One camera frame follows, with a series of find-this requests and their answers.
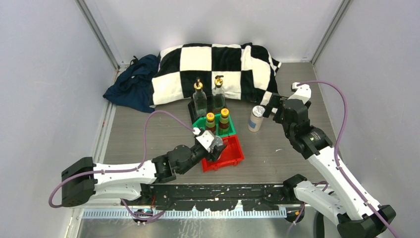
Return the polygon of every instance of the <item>perforated metal strip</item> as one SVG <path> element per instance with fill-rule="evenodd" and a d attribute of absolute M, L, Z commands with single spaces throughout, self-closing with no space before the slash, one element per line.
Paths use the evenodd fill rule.
<path fill-rule="evenodd" d="M 208 219 L 208 218 L 286 218 L 286 208 L 276 211 L 243 211 L 235 208 L 231 211 L 166 211 L 160 219 Z M 83 219 L 132 219 L 125 208 L 90 208 L 83 212 Z"/>

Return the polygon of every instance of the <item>red tray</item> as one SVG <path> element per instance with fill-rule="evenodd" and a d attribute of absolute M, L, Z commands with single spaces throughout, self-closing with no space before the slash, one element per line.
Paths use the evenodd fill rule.
<path fill-rule="evenodd" d="M 225 145 L 227 144 L 227 147 L 223 150 L 220 158 L 216 162 L 209 162 L 206 159 L 201 160 L 203 172 L 207 172 L 209 170 L 217 171 L 219 168 L 231 165 L 237 166 L 244 159 L 244 154 L 242 153 L 242 149 L 236 135 L 230 135 L 223 137 L 222 139 L 223 143 Z"/>

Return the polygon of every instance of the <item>white wall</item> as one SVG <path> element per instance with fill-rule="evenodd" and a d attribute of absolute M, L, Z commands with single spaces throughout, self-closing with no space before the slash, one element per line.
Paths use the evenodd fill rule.
<path fill-rule="evenodd" d="M 396 210 L 392 226 L 401 237 L 420 234 L 419 9 L 418 0 L 353 1 L 315 65 L 319 80 L 347 95 L 344 159 L 379 202 Z M 342 102 L 322 90 L 338 132 Z"/>
<path fill-rule="evenodd" d="M 341 0 L 86 0 L 118 62 L 186 43 L 265 46 L 310 61 Z"/>
<path fill-rule="evenodd" d="M 0 237 L 60 238 L 48 197 L 92 155 L 114 69 L 73 0 L 1 1 L 0 30 Z"/>

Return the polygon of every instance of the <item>glass bottle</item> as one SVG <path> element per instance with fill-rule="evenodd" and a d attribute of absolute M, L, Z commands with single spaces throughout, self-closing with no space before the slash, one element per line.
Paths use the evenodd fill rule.
<path fill-rule="evenodd" d="M 203 84 L 200 79 L 194 83 L 196 92 L 193 94 L 194 106 L 196 107 L 197 117 L 205 117 L 207 114 L 207 97 L 203 91 Z"/>
<path fill-rule="evenodd" d="M 216 76 L 214 80 L 214 89 L 212 91 L 213 95 L 213 112 L 215 114 L 220 113 L 220 110 L 224 108 L 224 101 L 225 101 L 225 95 L 224 90 L 222 88 L 223 80 L 221 79 L 223 75 Z"/>
<path fill-rule="evenodd" d="M 207 113 L 206 116 L 206 130 L 209 130 L 213 132 L 213 134 L 216 134 L 216 123 L 214 122 L 214 114 L 213 113 Z"/>
<path fill-rule="evenodd" d="M 219 119 L 219 135 L 224 135 L 229 132 L 230 121 L 229 121 L 229 110 L 227 108 L 223 108 L 220 111 L 220 119 Z"/>

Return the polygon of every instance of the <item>robotic arm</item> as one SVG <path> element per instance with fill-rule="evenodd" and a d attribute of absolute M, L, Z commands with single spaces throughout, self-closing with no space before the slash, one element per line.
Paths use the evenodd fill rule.
<path fill-rule="evenodd" d="M 61 203 L 63 207 L 85 204 L 109 203 L 110 199 L 135 200 L 141 196 L 141 184 L 166 183 L 176 179 L 176 174 L 184 174 L 203 158 L 215 162 L 226 145 L 220 137 L 208 130 L 194 128 L 195 144 L 189 148 L 178 145 L 165 155 L 145 161 L 138 170 L 125 173 L 101 172 L 81 176 L 62 187 Z M 87 171 L 127 170 L 138 164 L 106 165 L 94 164 L 92 157 L 85 157 L 64 170 L 64 181 L 73 175 Z"/>
<path fill-rule="evenodd" d="M 316 188 L 302 175 L 295 175 L 284 181 L 283 189 L 289 198 L 297 198 L 311 206 L 331 220 L 341 237 L 373 238 L 386 230 L 384 224 L 368 207 L 368 203 L 390 223 L 396 213 L 390 205 L 380 205 L 356 180 L 338 157 L 342 171 L 367 198 L 364 202 L 353 187 L 343 177 L 336 166 L 334 147 L 325 133 L 312 125 L 308 118 L 311 105 L 311 89 L 304 84 L 292 85 L 295 93 L 287 98 L 272 94 L 266 106 L 266 118 L 273 108 L 277 108 L 273 120 L 282 124 L 284 134 L 293 148 L 302 154 L 327 180 L 336 196 L 328 195 Z"/>

